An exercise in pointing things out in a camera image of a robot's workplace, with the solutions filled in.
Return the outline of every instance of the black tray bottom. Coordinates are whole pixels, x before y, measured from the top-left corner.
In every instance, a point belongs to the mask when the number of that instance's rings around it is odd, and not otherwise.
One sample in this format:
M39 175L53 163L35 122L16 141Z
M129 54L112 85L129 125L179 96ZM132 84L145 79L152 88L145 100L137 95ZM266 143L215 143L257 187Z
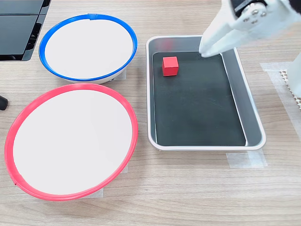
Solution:
M179 72L164 77L162 58L177 56ZM197 52L153 55L157 142L163 146L245 146L220 55Z

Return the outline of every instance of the tape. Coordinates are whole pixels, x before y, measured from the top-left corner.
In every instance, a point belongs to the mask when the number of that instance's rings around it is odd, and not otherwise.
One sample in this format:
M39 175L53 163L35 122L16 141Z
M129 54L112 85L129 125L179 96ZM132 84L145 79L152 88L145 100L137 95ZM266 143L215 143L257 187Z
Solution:
M120 75L118 75L113 80L125 80L125 79L127 79L127 68L125 68L124 71L120 73Z
M127 172L128 172L128 166L126 165L121 173L127 173ZM97 192L94 192L90 195L82 197L81 199L94 199L94 198L103 198L103 188L98 190Z
M264 168L268 165L261 149L247 151L247 153L226 153L226 155L232 169Z
M80 199L93 199L93 198L103 198L103 188L98 190L97 192L94 192Z
M295 98L287 85L286 70L291 62L261 63L262 69L268 73L280 100L301 140L301 99Z

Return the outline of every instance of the wooden table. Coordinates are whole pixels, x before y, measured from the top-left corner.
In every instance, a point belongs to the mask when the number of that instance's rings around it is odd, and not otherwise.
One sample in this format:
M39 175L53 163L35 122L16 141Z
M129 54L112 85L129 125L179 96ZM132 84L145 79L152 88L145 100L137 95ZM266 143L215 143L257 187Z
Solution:
M294 60L301 52L300 24L286 36L239 49L267 134L263 149L266 168L230 169L225 153L166 153L148 142L146 41L155 35L202 34L219 7L220 0L53 0L32 59L0 62L0 94L10 101L7 110L0 112L0 225L300 226L300 140L259 64ZM128 173L106 186L103 198L42 201L13 185L4 163L4 143L9 127L25 106L41 94L68 84L41 64L41 38L56 23L85 13L117 16L137 34L138 51L128 67L127 79L105 85L120 92L133 106L139 121L138 144Z

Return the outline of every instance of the gray tray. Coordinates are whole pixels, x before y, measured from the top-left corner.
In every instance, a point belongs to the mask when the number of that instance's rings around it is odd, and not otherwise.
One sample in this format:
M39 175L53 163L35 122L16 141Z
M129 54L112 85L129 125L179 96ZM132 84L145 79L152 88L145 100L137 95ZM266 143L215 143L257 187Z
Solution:
M246 151L266 136L236 50L198 53L201 36L153 37L146 44L150 143L164 151ZM179 72L163 77L162 58Z

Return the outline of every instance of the red cube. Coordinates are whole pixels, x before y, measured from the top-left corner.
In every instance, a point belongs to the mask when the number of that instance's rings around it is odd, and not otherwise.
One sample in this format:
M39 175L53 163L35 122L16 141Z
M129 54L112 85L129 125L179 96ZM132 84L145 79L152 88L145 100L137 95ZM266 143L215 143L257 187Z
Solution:
M162 63L163 76L177 75L179 70L178 59L176 56L164 57Z

